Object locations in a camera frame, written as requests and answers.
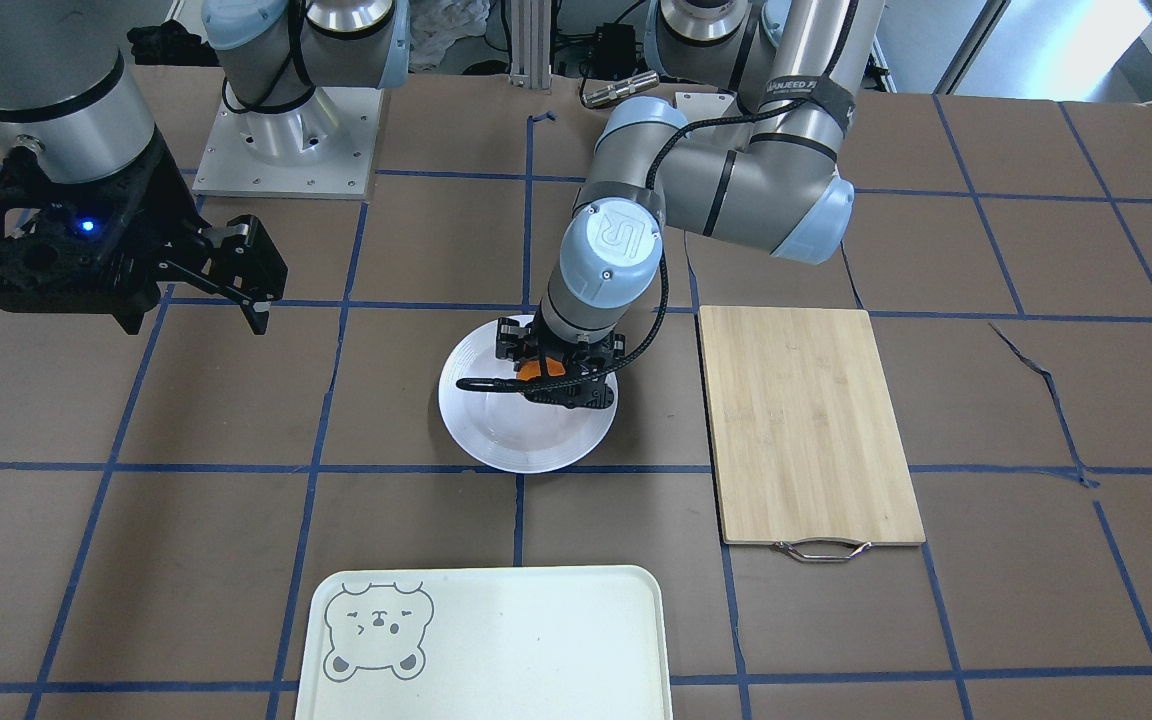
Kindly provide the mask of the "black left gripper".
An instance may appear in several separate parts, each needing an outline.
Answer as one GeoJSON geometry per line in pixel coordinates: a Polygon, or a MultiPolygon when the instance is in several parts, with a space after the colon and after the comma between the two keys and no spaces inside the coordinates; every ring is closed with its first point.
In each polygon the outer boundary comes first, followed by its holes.
{"type": "Polygon", "coordinates": [[[585,407],[591,410],[607,410],[616,395],[609,387],[609,377],[589,379],[589,374],[621,361],[626,356],[626,336],[611,332],[608,336],[593,343],[579,341],[570,343],[558,338],[545,325],[540,316],[522,320],[500,318],[495,324],[495,357],[511,363],[515,369],[522,361],[535,357],[554,357],[562,361],[567,370],[564,377],[547,381],[520,381],[516,378],[463,377],[454,382],[457,389],[476,393],[522,393],[535,404],[562,406],[567,409],[585,407]]]}

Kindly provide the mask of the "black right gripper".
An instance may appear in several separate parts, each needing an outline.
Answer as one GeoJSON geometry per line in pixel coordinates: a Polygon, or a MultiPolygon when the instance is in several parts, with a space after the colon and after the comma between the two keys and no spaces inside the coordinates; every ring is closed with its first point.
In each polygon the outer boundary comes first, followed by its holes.
{"type": "Polygon", "coordinates": [[[0,170],[0,309],[109,314],[141,331],[164,282],[184,282],[238,306],[268,332],[288,266],[262,220],[207,225],[162,132],[123,169],[67,184],[41,169],[40,143],[20,141],[0,170]]]}

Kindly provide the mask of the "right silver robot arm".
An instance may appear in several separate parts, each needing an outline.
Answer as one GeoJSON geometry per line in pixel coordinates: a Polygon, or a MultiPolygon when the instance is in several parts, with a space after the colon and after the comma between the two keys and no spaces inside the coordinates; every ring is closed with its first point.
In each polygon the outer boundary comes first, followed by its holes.
{"type": "Polygon", "coordinates": [[[195,192],[365,191],[378,97],[410,70],[407,1],[206,1],[204,37],[168,26],[223,69],[194,184],[118,41],[81,1],[0,1],[0,309],[109,314],[141,332],[165,282],[238,306],[255,334],[288,268],[255,215],[209,223],[195,192]]]}

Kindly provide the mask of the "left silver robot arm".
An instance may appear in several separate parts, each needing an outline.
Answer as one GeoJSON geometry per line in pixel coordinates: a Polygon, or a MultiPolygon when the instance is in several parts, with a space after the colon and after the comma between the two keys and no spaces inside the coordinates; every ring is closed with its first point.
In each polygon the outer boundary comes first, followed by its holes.
{"type": "Polygon", "coordinates": [[[476,395],[602,410],[611,376],[639,359],[617,332],[660,285],[664,229],[819,264],[841,245],[855,190],[838,169],[881,22],[881,1],[652,1],[644,54],[653,70],[732,96],[690,120],[662,97],[628,97],[594,143],[556,265],[531,320],[503,316],[494,353],[508,377],[462,377],[476,395]]]}

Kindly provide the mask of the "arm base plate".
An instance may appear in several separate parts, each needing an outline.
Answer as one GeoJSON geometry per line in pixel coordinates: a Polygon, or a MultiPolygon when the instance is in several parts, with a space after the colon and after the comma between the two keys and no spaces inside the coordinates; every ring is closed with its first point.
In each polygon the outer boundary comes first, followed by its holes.
{"type": "Polygon", "coordinates": [[[317,88],[282,114],[243,109],[225,88],[192,190],[210,197],[365,200],[387,94],[317,88]]]}
{"type": "Polygon", "coordinates": [[[687,122],[726,118],[736,108],[735,97],[732,94],[704,94],[704,92],[676,92],[675,106],[685,115],[687,122]]]}

